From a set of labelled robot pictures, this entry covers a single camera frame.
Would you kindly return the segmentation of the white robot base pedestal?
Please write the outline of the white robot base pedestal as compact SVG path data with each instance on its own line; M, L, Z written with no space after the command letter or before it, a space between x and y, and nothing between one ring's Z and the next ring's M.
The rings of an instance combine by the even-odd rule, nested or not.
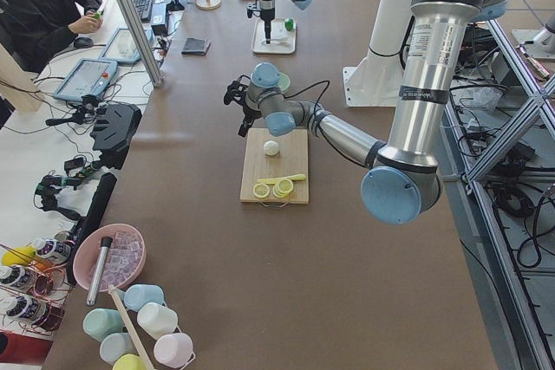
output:
M412 16L411 0L380 0L365 58L343 69L349 107L393 107L402 84L400 52Z

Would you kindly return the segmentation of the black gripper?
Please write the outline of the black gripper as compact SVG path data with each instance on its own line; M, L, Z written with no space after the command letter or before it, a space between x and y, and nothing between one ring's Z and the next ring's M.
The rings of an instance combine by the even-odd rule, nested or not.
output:
M248 134L255 120L262 118L260 111L256 107L252 108L247 101L243 103L243 113L244 119L238 130L238 135L241 137L245 137Z
M271 36L271 25L272 25L272 19L264 19L265 36ZM266 44L271 44L271 37L266 37L264 40Z

